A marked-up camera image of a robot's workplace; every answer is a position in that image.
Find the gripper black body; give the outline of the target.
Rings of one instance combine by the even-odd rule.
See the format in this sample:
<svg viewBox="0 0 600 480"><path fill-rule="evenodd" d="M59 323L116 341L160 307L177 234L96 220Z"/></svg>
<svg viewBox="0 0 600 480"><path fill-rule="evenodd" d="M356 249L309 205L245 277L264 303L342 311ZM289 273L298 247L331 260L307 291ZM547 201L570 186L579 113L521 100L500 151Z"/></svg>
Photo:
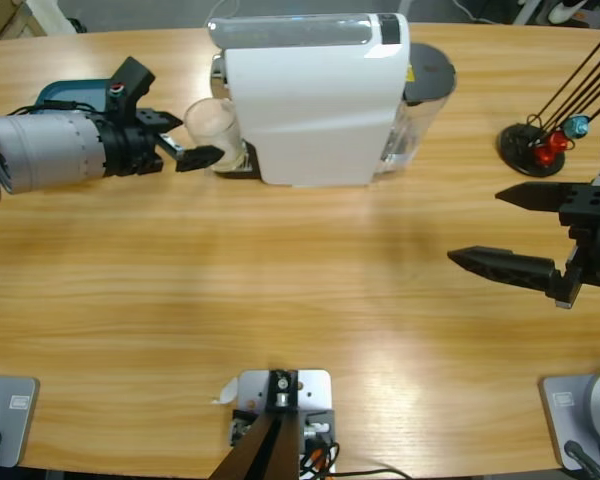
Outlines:
<svg viewBox="0 0 600 480"><path fill-rule="evenodd" d="M158 133L142 122L120 124L96 117L95 126L103 145L104 177L146 175L162 171L164 162L156 153Z"/></svg>
<svg viewBox="0 0 600 480"><path fill-rule="evenodd" d="M600 287L600 186L569 184L559 220L575 241L568 269L579 268L579 281Z"/></svg>

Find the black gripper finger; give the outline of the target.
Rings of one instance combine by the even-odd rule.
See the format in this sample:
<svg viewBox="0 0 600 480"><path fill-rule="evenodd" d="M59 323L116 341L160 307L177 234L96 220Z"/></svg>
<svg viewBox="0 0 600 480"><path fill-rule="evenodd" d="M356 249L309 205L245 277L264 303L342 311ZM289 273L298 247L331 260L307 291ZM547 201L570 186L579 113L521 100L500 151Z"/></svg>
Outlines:
<svg viewBox="0 0 600 480"><path fill-rule="evenodd" d="M169 135L159 134L157 144L176 162L177 172L189 172L208 168L219 162L225 152L213 145L185 149Z"/></svg>
<svg viewBox="0 0 600 480"><path fill-rule="evenodd" d="M520 255L511 250L471 246L448 251L447 257L487 280L539 291L560 308L570 309L583 285L578 268L561 272L552 259Z"/></svg>
<svg viewBox="0 0 600 480"><path fill-rule="evenodd" d="M152 134L166 134L183 124L183 121L175 115L151 108L137 109L136 119L145 131Z"/></svg>
<svg viewBox="0 0 600 480"><path fill-rule="evenodd" d="M495 198L526 210L557 212L563 188L558 182L524 182L496 193Z"/></svg>

